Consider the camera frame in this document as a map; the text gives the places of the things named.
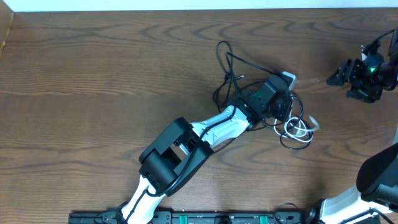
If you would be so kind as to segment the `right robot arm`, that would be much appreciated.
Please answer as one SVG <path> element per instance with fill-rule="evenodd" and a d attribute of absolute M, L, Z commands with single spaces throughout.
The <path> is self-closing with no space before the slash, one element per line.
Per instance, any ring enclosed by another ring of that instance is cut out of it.
<path fill-rule="evenodd" d="M 348 98 L 374 103 L 383 91 L 397 88 L 397 29 L 388 31 L 391 41 L 389 60 L 378 52 L 377 37 L 361 47 L 361 59 L 346 60 L 330 76 L 331 86 L 351 85 Z M 318 201 L 307 216 L 307 223 L 391 223 L 389 213 L 397 212 L 397 145 L 378 152 L 361 165 L 356 183 L 333 198 Z"/>

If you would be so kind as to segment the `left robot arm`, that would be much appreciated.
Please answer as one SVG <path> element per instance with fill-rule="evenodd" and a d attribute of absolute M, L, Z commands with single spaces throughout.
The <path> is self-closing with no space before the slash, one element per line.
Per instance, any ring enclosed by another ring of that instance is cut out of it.
<path fill-rule="evenodd" d="M 140 155 L 140 181 L 131 200 L 121 208 L 119 223 L 149 223 L 164 197 L 181 189 L 215 153 L 214 147 L 235 139 L 266 117 L 284 120 L 290 109 L 288 94 L 295 75 L 271 75 L 253 95 L 237 98 L 220 114 L 189 123 L 180 117 Z"/>

